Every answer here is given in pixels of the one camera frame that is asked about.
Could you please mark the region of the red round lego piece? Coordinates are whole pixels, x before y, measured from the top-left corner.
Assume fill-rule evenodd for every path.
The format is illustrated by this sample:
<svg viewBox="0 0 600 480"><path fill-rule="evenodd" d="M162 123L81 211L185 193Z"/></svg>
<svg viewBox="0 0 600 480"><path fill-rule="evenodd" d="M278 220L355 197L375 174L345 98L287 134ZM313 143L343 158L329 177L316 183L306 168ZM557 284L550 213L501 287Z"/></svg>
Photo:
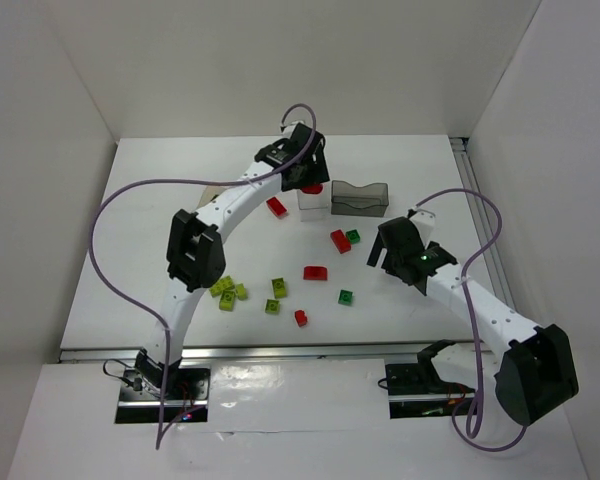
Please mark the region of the red round lego piece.
<svg viewBox="0 0 600 480"><path fill-rule="evenodd" d="M307 195L320 195L324 189L322 184L315 184L311 186L306 186L301 189L304 194Z"/></svg>

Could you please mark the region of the red arched lego brick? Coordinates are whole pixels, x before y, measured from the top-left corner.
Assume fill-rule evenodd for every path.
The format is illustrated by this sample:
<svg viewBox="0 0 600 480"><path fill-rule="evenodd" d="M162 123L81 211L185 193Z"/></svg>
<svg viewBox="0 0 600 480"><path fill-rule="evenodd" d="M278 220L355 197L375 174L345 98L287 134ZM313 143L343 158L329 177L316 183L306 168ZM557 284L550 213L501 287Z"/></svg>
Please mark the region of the red arched lego brick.
<svg viewBox="0 0 600 480"><path fill-rule="evenodd" d="M303 279L306 281L327 281L328 269L324 266L305 266L303 269Z"/></svg>

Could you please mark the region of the red long lego brick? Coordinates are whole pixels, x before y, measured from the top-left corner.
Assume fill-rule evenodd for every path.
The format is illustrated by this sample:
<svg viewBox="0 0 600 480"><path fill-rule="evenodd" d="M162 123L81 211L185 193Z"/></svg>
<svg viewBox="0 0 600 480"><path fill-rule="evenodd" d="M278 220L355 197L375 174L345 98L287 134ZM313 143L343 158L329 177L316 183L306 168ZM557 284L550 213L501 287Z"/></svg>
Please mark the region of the red long lego brick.
<svg viewBox="0 0 600 480"><path fill-rule="evenodd" d="M288 215L287 208L276 197L269 198L266 201L266 205L271 213L278 219L282 219Z"/></svg>

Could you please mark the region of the aluminium rail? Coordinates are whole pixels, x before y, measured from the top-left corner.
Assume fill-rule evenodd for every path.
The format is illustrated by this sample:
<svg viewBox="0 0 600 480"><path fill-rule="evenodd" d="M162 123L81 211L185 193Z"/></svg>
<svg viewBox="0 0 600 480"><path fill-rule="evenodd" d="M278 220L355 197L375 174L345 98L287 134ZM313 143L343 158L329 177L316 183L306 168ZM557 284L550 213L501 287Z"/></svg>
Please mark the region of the aluminium rail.
<svg viewBox="0 0 600 480"><path fill-rule="evenodd" d="M464 188L480 193L480 187L467 150L468 139L449 138L451 150ZM479 197L469 194L469 209L476 227L478 239L484 245L496 231L496 218L492 209ZM486 269L493 285L494 294L504 303L512 304L511 291L496 244L483 254Z"/></svg>
<svg viewBox="0 0 600 480"><path fill-rule="evenodd" d="M209 347L185 348L184 362L212 362L216 360L273 360L302 358L353 358L353 357L392 357L416 354L427 343L358 343L285 345L264 347ZM107 359L118 359L131 363L137 355L136 349L75 349L62 350L60 363L93 363Z"/></svg>

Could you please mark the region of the lime long lego brick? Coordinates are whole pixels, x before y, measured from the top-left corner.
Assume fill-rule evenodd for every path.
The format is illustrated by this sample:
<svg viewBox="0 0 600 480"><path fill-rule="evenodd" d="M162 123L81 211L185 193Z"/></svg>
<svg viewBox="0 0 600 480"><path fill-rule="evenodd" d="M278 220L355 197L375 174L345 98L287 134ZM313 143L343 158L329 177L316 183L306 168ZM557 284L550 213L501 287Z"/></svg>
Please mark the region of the lime long lego brick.
<svg viewBox="0 0 600 480"><path fill-rule="evenodd" d="M233 290L235 288L235 283L231 276L227 275L220 278L216 283L214 283L210 288L209 292L212 297L220 296L224 291Z"/></svg>

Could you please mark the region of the clear plastic container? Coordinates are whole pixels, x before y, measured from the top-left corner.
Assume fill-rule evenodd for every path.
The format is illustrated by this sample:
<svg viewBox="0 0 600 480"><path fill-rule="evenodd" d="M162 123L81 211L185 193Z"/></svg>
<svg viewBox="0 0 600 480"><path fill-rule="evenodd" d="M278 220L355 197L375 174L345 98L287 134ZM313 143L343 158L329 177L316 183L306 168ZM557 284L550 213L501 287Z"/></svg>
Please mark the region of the clear plastic container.
<svg viewBox="0 0 600 480"><path fill-rule="evenodd" d="M329 194L325 189L320 192L297 191L298 209L302 222L318 221L329 212Z"/></svg>

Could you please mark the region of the smoky grey plastic container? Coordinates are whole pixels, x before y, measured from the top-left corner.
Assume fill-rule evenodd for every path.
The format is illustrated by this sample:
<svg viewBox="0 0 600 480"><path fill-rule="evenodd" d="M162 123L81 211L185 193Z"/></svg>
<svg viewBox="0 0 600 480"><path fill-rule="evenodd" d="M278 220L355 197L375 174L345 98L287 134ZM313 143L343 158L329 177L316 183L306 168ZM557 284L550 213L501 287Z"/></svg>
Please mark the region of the smoky grey plastic container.
<svg viewBox="0 0 600 480"><path fill-rule="evenodd" d="M343 180L331 182L331 214L340 216L383 217L389 206L387 183L355 186Z"/></svg>

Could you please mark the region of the aluminium rail right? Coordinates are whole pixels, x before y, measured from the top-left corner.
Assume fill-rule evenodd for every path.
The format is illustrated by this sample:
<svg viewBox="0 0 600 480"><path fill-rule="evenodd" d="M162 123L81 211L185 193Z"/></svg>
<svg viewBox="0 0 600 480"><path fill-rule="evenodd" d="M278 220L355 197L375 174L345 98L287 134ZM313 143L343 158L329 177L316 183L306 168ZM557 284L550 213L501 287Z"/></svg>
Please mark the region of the aluminium rail right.
<svg viewBox="0 0 600 480"><path fill-rule="evenodd" d="M468 139L449 138L451 150L464 188L480 193L480 187L467 150ZM496 218L492 209L479 197L469 194L469 209L476 227L478 239L484 245L496 231ZM511 291L496 244L483 254L486 269L493 285L494 294L504 303L512 304Z"/></svg>

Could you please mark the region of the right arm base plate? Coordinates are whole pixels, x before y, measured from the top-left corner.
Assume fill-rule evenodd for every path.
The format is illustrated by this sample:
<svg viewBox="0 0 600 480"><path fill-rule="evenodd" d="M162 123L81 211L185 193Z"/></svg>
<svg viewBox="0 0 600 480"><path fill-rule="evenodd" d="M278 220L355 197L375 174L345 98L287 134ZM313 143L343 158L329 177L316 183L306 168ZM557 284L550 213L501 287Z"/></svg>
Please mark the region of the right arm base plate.
<svg viewBox="0 0 600 480"><path fill-rule="evenodd" d="M451 416L457 406L461 415L466 414L475 390L443 380L433 363L456 346L440 340L418 352L411 362L385 365L385 376L377 386L388 394L391 419Z"/></svg>

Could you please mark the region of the green lego beside red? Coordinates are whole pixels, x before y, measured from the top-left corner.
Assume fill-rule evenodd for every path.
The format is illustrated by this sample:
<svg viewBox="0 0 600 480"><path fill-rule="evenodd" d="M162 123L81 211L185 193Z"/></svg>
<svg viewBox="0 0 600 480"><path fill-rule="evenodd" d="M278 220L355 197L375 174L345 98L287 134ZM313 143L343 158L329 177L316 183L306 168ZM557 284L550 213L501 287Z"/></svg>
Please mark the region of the green lego beside red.
<svg viewBox="0 0 600 480"><path fill-rule="evenodd" d="M345 235L351 244L357 244L361 241L360 234L356 229L346 231Z"/></svg>

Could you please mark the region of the lime lego brick lower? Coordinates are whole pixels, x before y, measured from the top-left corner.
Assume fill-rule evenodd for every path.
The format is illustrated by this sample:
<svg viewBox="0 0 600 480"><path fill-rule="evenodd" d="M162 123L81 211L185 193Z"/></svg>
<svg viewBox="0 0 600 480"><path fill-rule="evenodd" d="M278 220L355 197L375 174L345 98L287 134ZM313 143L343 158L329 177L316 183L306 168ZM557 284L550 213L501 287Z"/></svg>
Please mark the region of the lime lego brick lower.
<svg viewBox="0 0 600 480"><path fill-rule="evenodd" d="M264 311L269 315L278 315L280 313L280 302L276 299L267 299Z"/></svg>

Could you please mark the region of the aluminium rail front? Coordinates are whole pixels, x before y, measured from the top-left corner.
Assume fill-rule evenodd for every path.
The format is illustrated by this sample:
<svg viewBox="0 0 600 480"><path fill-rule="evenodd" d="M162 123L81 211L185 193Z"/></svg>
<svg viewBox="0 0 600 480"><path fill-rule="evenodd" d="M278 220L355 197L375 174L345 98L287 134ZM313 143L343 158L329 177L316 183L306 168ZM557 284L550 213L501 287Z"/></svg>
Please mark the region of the aluminium rail front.
<svg viewBox="0 0 600 480"><path fill-rule="evenodd" d="M392 357L416 354L427 343L358 343L285 345L264 347L209 347L185 348L184 362L212 362L216 360L273 360L302 358L353 358L353 357ZM93 363L107 359L118 359L131 363L137 355L136 349L75 349L62 350L60 363Z"/></svg>

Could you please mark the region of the small red lego piece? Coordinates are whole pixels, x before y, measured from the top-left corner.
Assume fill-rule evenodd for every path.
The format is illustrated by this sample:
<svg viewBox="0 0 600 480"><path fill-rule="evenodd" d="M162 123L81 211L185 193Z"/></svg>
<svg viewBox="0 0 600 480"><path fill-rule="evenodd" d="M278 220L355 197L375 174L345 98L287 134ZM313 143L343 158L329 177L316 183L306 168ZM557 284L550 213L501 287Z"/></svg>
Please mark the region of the small red lego piece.
<svg viewBox="0 0 600 480"><path fill-rule="evenodd" d="M304 310L296 310L294 312L294 319L300 328L308 325L308 316Z"/></svg>

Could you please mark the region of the tan translucent container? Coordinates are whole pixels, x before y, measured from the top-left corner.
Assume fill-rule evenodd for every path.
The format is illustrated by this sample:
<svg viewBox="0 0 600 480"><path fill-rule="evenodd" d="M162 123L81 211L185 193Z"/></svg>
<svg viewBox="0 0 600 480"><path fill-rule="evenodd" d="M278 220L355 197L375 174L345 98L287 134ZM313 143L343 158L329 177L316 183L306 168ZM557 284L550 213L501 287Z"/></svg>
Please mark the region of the tan translucent container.
<svg viewBox="0 0 600 480"><path fill-rule="evenodd" d="M211 203L224 191L225 189L221 186L207 186L200 197L198 208L204 207L205 205Z"/></svg>

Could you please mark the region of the lime square lego brick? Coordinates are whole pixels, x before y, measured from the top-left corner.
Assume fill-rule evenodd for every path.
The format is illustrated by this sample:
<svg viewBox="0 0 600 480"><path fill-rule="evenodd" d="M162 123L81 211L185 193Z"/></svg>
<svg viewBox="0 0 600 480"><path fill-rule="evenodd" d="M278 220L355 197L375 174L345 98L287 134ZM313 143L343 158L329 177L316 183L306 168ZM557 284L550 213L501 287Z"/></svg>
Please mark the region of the lime square lego brick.
<svg viewBox="0 0 600 480"><path fill-rule="evenodd" d="M231 312L234 309L235 301L236 292L234 290L225 290L220 296L219 309L221 311Z"/></svg>

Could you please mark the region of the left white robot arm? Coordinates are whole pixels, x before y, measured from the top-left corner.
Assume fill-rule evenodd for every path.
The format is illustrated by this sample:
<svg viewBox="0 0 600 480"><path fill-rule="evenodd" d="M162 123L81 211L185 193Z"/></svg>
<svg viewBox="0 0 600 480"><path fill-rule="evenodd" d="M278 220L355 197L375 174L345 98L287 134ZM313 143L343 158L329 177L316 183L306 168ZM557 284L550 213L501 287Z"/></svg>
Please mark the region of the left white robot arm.
<svg viewBox="0 0 600 480"><path fill-rule="evenodd" d="M184 339L202 295L224 275L224 243L259 205L280 192L329 180L324 136L296 122L261 148L240 179L193 212L172 218L167 244L169 282L154 332L140 349L136 370L157 393L177 382Z"/></svg>

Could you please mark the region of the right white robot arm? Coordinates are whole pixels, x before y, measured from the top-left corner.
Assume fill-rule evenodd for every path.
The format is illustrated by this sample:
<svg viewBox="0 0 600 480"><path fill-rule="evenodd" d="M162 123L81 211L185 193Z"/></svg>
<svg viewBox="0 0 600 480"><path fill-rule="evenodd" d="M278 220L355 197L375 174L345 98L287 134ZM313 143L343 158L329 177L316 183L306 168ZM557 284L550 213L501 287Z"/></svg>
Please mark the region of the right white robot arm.
<svg viewBox="0 0 600 480"><path fill-rule="evenodd" d="M380 265L421 294L470 323L494 353L495 396L517 424L528 427L579 392L569 338L516 313L462 272L456 258L430 236L435 217L412 212L378 226L369 266Z"/></svg>

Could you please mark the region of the lime small lego brick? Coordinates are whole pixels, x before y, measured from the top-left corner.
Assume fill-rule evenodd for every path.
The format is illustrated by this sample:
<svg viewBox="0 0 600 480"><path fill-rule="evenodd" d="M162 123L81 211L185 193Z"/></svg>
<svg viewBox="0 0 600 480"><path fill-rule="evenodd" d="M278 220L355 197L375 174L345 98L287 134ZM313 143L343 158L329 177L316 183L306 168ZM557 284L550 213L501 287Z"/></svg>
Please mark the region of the lime small lego brick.
<svg viewBox="0 0 600 480"><path fill-rule="evenodd" d="M243 284L237 284L235 286L235 293L236 297L241 301L248 299L248 291Z"/></svg>

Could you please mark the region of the green lego brick lower right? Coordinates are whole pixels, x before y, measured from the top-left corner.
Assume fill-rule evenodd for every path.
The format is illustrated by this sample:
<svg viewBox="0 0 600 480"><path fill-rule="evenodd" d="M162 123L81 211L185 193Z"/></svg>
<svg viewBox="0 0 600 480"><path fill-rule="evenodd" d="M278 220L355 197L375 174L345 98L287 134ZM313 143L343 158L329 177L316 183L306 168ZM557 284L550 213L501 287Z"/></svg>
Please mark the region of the green lego brick lower right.
<svg viewBox="0 0 600 480"><path fill-rule="evenodd" d="M354 302L354 293L350 290L342 289L339 291L337 303L343 306L352 306Z"/></svg>

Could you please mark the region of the lime lego brick center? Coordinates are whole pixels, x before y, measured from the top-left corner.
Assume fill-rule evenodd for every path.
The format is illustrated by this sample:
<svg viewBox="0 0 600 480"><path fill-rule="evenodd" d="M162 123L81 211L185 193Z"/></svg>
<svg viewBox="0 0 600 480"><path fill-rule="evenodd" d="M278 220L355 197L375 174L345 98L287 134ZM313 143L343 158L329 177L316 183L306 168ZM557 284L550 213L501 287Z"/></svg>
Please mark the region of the lime lego brick center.
<svg viewBox="0 0 600 480"><path fill-rule="evenodd" d="M275 299L286 298L288 293L285 280L282 277L271 280L272 291Z"/></svg>

